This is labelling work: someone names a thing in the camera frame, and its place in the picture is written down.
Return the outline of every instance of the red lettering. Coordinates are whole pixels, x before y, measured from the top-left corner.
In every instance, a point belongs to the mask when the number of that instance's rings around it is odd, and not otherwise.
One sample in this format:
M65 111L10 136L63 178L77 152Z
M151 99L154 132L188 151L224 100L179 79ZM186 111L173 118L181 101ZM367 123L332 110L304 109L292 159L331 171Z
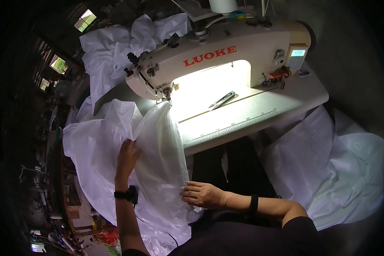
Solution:
M226 55L225 48L220 49L220 50L216 50L215 53L216 53L216 57L219 57L219 56L222 56L222 55Z
M208 53L206 53L206 54L204 55L204 58L205 58L205 59L212 59L213 57L215 57L215 54L212 53L212 52L208 52Z
M192 61L192 63L188 63L189 59L187 59L186 61L183 61L185 63L185 67L188 67L189 65L192 65L192 64L195 64L194 61Z
M228 54L233 52L236 52L236 46L228 47Z
M203 56L203 55L201 54L201 55L199 55L199 56L195 56L195 57L193 57L193 59L195 60L196 63L198 63L198 62L201 62L202 60L204 60L204 58L203 58L202 56Z

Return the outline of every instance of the hand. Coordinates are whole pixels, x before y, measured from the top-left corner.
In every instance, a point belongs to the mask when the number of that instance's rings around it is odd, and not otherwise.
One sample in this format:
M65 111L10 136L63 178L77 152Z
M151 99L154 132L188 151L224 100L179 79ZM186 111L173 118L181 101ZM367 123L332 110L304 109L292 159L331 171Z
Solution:
M128 190L128 177L134 169L135 162L141 154L140 150L133 152L134 142L126 140L121 145L117 157L117 172L115 174L115 190L127 191Z
M182 201L207 209L222 209L226 206L227 193L209 183L188 182L179 195Z

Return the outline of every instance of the sewing machine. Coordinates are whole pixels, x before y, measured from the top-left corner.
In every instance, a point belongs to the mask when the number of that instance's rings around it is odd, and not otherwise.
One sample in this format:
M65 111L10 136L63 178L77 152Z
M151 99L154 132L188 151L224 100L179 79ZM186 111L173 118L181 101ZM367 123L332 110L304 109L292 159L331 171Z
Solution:
M185 153L193 154L326 102L327 91L310 68L310 76L297 75L311 41L298 22L213 24L173 36L139 58L128 56L134 65L126 82L143 98L171 100ZM221 106L209 108L230 92Z

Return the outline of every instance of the forearm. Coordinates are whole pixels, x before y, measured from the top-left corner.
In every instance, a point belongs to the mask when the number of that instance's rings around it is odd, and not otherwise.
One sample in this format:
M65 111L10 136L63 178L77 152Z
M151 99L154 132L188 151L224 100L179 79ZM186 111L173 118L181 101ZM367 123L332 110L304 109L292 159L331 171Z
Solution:
M226 209L242 213L248 211L251 202L250 196L226 192L225 198ZM295 217L308 217L304 208L297 202L279 198L259 197L257 213L262 217L269 217L274 220L282 221L283 226Z
M125 192L127 189L126 184L115 185L115 191ZM137 249L149 255L141 238L133 204L124 199L116 199L115 211L122 251Z

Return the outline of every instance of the black shirt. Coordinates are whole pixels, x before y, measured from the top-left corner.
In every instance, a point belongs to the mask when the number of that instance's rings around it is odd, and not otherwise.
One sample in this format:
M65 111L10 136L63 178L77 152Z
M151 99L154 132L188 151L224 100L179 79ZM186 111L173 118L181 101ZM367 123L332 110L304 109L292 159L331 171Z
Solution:
M297 217L279 230L245 223L217 222L174 249L169 256L215 255L326 255L313 221ZM145 256L130 249L122 256Z

